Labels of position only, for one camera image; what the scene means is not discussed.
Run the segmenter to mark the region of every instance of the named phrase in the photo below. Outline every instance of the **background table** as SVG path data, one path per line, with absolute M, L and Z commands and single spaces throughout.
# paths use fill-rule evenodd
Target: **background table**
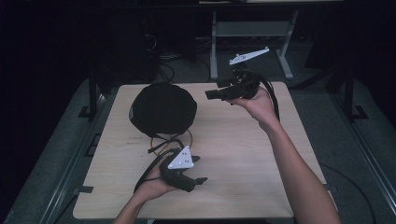
M 273 83 L 281 122 L 304 160 L 325 183 L 285 84 Z M 208 177 L 191 193 L 177 190 L 145 204 L 141 218 L 292 217 L 270 142 L 248 112 L 221 100 L 207 100 L 216 84 L 180 84 L 198 104 L 190 131 L 192 155 L 201 157 L 185 174 Z M 108 116 L 84 186 L 76 218 L 114 218 L 133 194 L 134 185 L 154 160 L 150 138 L 129 121 L 128 112 L 144 85 L 122 86 Z M 188 133 L 180 136 L 185 145 Z

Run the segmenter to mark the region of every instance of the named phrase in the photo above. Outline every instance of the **dark background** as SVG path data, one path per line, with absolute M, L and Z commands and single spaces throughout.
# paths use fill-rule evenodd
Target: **dark background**
M 102 91 L 123 83 L 150 82 L 157 61 L 145 50 L 148 29 L 154 29 L 165 46 L 192 60 L 188 46 L 193 45 L 193 38 L 210 32 L 206 29 L 211 22 L 207 12 L 179 13 L 168 22 L 158 14 L 152 27 L 151 22 L 142 26 L 136 12 L 84 10 L 100 6 L 98 2 L 102 1 L 0 1 L 0 220 L 18 196 L 77 87 L 90 73 L 96 74 Z M 394 126 L 395 10 L 394 3 L 347 1 L 323 16 L 310 7 L 301 11 L 293 34 L 294 39 L 309 36 L 315 40 L 309 67 L 325 69 L 346 57 L 353 58 L 356 77 L 370 89 Z M 175 21 L 183 22 L 175 27 Z

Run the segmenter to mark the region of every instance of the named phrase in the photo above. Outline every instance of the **person's left hand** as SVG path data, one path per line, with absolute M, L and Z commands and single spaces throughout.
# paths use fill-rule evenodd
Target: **person's left hand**
M 148 173 L 146 179 L 153 179 L 161 176 L 160 164 L 158 164 Z M 140 202 L 146 202 L 163 196 L 165 193 L 176 190 L 177 188 L 167 185 L 161 178 L 148 180 L 142 183 L 134 197 L 138 198 Z

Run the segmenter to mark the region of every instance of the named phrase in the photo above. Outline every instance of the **black round object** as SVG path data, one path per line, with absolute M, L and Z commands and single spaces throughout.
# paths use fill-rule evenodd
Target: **black round object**
M 129 120 L 142 133 L 183 134 L 192 125 L 197 104 L 189 92 L 170 83 L 145 87 L 134 99 Z

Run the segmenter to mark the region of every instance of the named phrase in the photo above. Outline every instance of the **gray carpet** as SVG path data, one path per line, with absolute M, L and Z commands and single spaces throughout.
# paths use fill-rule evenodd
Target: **gray carpet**
M 269 43 L 268 46 L 271 49 L 276 47 L 276 43 Z M 309 49 L 310 43 L 290 45 L 287 58 L 295 75 L 294 80 L 286 80 L 283 77 L 273 50 L 249 61 L 247 66 L 253 71 L 265 74 L 270 80 L 284 81 L 288 86 L 293 86 L 318 72 L 316 69 L 304 68 Z M 209 61 L 208 53 L 200 54 L 198 57 L 207 63 Z M 231 75 L 226 63 L 233 57 L 233 54 L 219 55 L 219 77 Z M 192 63 L 187 60 L 177 60 L 168 65 L 175 70 L 176 83 L 206 82 L 209 76 L 207 67 L 200 61 Z M 166 69 L 163 68 L 170 76 L 171 71 Z M 350 131 L 349 123 L 344 119 L 337 104 L 338 100 L 342 99 L 342 92 L 335 95 L 327 93 L 324 90 L 327 80 L 328 78 L 325 77 L 303 91 L 290 91 L 290 93 L 318 161 L 324 164 L 322 171 L 343 223 L 374 223 L 368 204 L 373 207 L 376 223 L 396 223 L 396 216 L 368 169 L 359 144 Z M 359 81 L 356 81 L 355 85 L 354 104 L 361 105 L 369 119 L 357 120 L 354 125 L 360 130 L 389 181 L 395 186 L 396 165 L 393 162 L 396 158 L 395 129 L 375 105 L 370 92 Z M 55 190 L 64 171 L 71 163 L 75 164 L 74 172 L 70 174 L 70 181 L 64 188 L 65 194 L 59 197 L 60 207 L 53 210 L 54 217 L 58 217 L 65 209 L 57 223 L 111 223 L 112 220 L 89 221 L 73 218 L 75 201 L 72 200 L 73 191 L 81 187 L 92 160 L 91 157 L 84 156 L 85 150 L 94 135 L 102 131 L 116 93 L 117 89 L 106 96 L 106 101 L 99 108 L 100 113 L 95 117 L 95 121 L 88 122 L 88 119 L 78 118 L 80 109 L 88 105 L 88 82 L 81 84 L 15 202 L 8 223 L 53 223 L 54 218 L 48 222 L 41 218 L 51 202 L 52 195 L 59 193 Z M 79 146 L 83 146 L 83 152 L 76 152 Z M 289 219 L 269 219 L 269 221 L 292 223 Z

